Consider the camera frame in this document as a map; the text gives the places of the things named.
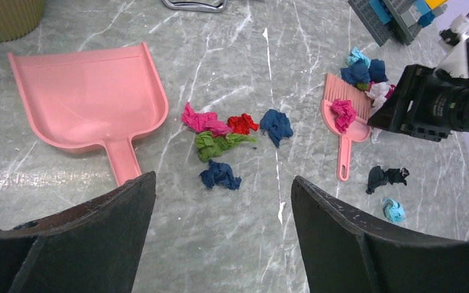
crumpled cloth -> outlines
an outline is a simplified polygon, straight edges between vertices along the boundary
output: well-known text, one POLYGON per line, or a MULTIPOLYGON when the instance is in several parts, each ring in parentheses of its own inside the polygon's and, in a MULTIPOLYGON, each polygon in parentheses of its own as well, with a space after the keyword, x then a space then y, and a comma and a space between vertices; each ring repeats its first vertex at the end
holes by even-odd
POLYGON ((362 63, 364 63, 368 68, 371 65, 371 59, 368 58, 368 56, 362 54, 362 52, 360 52, 357 47, 353 47, 350 55, 346 58, 346 64, 348 66, 351 66, 357 63, 358 61, 362 61, 362 63))
POLYGON ((290 127, 285 113, 269 109, 260 120, 260 128, 269 131, 269 137, 277 148, 280 148, 280 142, 284 137, 292 137, 294 131, 290 127))
POLYGON ((211 131, 213 137, 225 136, 233 131, 224 122, 218 120, 218 115, 215 112, 195 113, 189 102, 184 107, 181 119, 194 131, 211 131))
POLYGON ((394 90, 396 89, 396 85, 390 84, 389 85, 389 92, 387 92, 387 95, 385 95, 386 99, 391 98, 391 95, 393 94, 394 90))
POLYGON ((375 114, 375 112, 380 109, 387 101, 386 95, 389 92, 390 86, 385 82, 379 83, 371 83, 371 87, 369 90, 365 91, 364 93, 373 100, 373 108, 371 108, 371 116, 375 114))
POLYGON ((228 133, 225 137, 213 137, 211 131, 203 131, 195 137, 198 157, 202 162, 207 162, 212 157, 219 157, 224 151, 230 150, 242 142, 256 142, 256 137, 238 133, 228 133))
POLYGON ((358 82, 357 84, 355 84, 355 87, 363 92, 369 90, 370 86, 371 84, 365 84, 364 82, 358 82))
POLYGON ((371 82, 368 66, 362 60, 357 61, 350 67, 341 68, 341 78, 353 86, 358 83, 369 84, 371 82))
POLYGON ((236 190, 240 188, 242 178, 233 175, 233 169, 226 163, 217 163, 209 160, 209 169, 200 173, 202 183, 212 189, 216 184, 222 184, 228 189, 236 190))
POLYGON ((385 62, 379 59, 373 59, 369 65, 369 78, 374 82, 384 82, 389 79, 385 75, 385 62))
POLYGON ((405 211, 400 203, 391 198, 384 199, 384 215, 393 223, 400 223, 405 220, 405 211))
POLYGON ((233 129, 233 133, 249 135, 250 130, 258 131, 258 124, 254 123, 252 117, 243 113, 242 116, 233 116, 227 119, 227 125, 233 129))
POLYGON ((335 119, 335 127, 341 133, 346 133, 349 125, 355 121, 357 117, 357 111, 351 106, 351 101, 348 99, 346 101, 336 99, 332 104, 332 111, 339 114, 339 117, 335 119))
POLYGON ((403 183, 406 186, 407 181, 405 178, 407 176, 409 176, 409 171, 406 168, 402 168, 402 170, 397 168, 384 171, 380 166, 375 166, 369 171, 368 189, 366 189, 366 193, 372 194, 377 187, 385 186, 387 182, 391 185, 393 183, 403 183))
MULTIPOLYGON (((371 108, 370 117, 373 116, 387 101, 387 96, 391 96, 394 91, 394 84, 388 85, 385 82, 371 82, 369 91, 365 92, 366 95, 373 100, 373 107, 371 108)), ((378 136, 382 132, 379 128, 371 128, 371 143, 379 143, 378 136)))

pink dustpan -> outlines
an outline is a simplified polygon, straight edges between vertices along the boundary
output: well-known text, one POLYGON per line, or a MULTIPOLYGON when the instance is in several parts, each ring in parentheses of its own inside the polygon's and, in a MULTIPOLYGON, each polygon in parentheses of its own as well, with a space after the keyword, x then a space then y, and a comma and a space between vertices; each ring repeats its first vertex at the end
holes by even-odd
POLYGON ((321 103, 321 114, 326 127, 339 136, 339 155, 337 157, 337 178, 346 181, 349 178, 351 143, 363 142, 368 139, 371 128, 367 125, 371 102, 366 95, 335 75, 326 74, 324 99, 321 103), (351 100, 352 107, 357 111, 355 121, 340 133, 335 127, 338 115, 332 111, 332 103, 336 100, 351 100))
POLYGON ((132 140, 149 135, 168 115, 166 94, 145 43, 8 57, 39 138, 70 153, 105 147, 118 185, 141 175, 132 140))

navy blue cloth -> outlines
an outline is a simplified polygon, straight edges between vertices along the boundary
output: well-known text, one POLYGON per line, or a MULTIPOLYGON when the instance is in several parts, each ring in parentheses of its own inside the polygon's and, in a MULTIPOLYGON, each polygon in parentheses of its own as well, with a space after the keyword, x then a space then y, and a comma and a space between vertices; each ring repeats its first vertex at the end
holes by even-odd
POLYGON ((290 127, 290 120, 284 113, 269 109, 260 120, 260 128, 269 131, 269 137, 277 148, 284 137, 291 137, 294 131, 290 127))
POLYGON ((212 189, 216 184, 222 184, 228 189, 236 190, 242 182, 242 178, 235 178, 231 166, 213 160, 209 160, 209 169, 202 171, 200 177, 202 183, 209 189, 212 189))
POLYGON ((362 60, 357 61, 350 67, 341 68, 341 77, 351 85, 356 85, 360 82, 369 84, 371 82, 368 66, 362 60))
POLYGON ((373 59, 369 64, 369 76, 371 81, 380 83, 389 79, 385 75, 385 62, 379 59, 373 59))

gray lego baseplate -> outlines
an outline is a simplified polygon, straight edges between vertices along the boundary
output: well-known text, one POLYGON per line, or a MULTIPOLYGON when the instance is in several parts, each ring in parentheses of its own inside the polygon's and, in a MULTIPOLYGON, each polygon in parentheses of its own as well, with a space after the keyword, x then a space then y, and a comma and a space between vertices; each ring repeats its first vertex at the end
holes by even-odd
POLYGON ((348 3, 379 46, 385 44, 394 34, 390 26, 381 22, 369 0, 348 0, 348 3))
POLYGON ((422 27, 418 23, 407 27, 400 15, 406 12, 416 0, 382 0, 382 2, 384 2, 394 18, 393 25, 396 28, 396 32, 406 45, 410 45, 418 33, 420 33, 422 27))
POLYGON ((375 13, 369 0, 348 0, 349 5, 367 28, 379 46, 385 44, 393 35, 397 35, 406 45, 410 45, 420 33, 422 27, 418 23, 405 25, 400 15, 407 11, 416 0, 382 0, 393 19, 387 25, 382 23, 375 13))

white cloth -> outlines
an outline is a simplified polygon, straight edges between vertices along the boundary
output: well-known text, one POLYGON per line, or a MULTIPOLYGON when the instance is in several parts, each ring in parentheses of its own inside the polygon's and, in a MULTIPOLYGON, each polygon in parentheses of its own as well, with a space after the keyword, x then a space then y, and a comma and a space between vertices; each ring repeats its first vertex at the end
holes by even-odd
MULTIPOLYGON (((385 82, 373 84, 366 95, 373 100, 373 107, 371 108, 371 116, 373 116, 387 101, 385 96, 389 92, 390 86, 385 82)), ((371 143, 379 143, 378 136, 382 130, 378 128, 371 128, 371 143)))

